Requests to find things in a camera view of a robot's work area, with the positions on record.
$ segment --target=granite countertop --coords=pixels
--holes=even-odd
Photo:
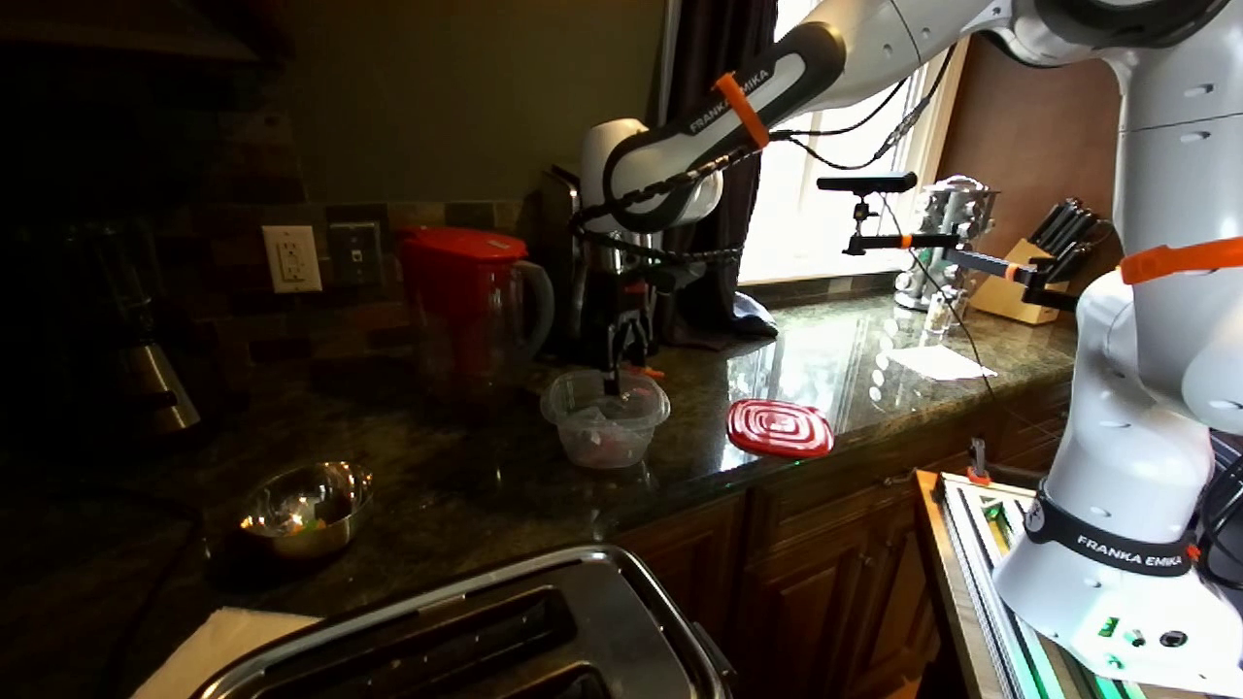
[[[905,314],[890,299],[845,299],[775,314],[775,340],[731,352],[660,348],[670,420],[629,472],[576,471],[540,420],[534,389],[488,410],[420,398],[405,355],[319,359],[305,383],[256,398],[194,451],[137,471],[75,472],[4,459],[4,696],[129,696],[216,604],[349,612],[558,544],[608,539],[789,471],[845,471],[914,459],[901,442],[988,402],[1065,389],[1073,324],[989,314]],[[980,355],[993,375],[933,380],[914,348]],[[818,407],[839,445],[823,462],[770,462],[727,440],[731,398]],[[373,472],[358,544],[305,570],[207,561],[216,512],[260,477],[349,459]]]

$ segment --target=electrical outlet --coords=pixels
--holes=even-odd
[[[380,220],[331,220],[323,235],[335,288],[385,288]]]
[[[264,249],[277,296],[323,291],[310,223],[264,223]]]

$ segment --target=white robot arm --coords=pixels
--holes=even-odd
[[[1104,59],[1122,88],[1126,265],[1078,299],[1069,432],[998,592],[1099,674],[1243,696],[1239,612],[1186,546],[1210,477],[1206,425],[1243,433],[1243,5],[823,0],[686,121],[595,128],[586,227],[712,213],[712,170],[764,146],[770,124],[858,99],[973,29],[1042,67]]]

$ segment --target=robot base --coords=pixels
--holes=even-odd
[[[993,581],[1024,625],[1096,674],[1243,696],[1239,612],[1196,570],[1148,579],[1020,534]]]

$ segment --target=small bowl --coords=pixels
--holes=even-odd
[[[670,410],[655,380],[621,372],[616,383],[616,394],[608,394],[604,372],[571,368],[540,394],[540,410],[556,421],[558,445],[582,471],[629,471],[646,462],[655,425]]]
[[[323,560],[358,534],[373,477],[349,462],[319,462],[268,477],[237,529],[281,560]]]

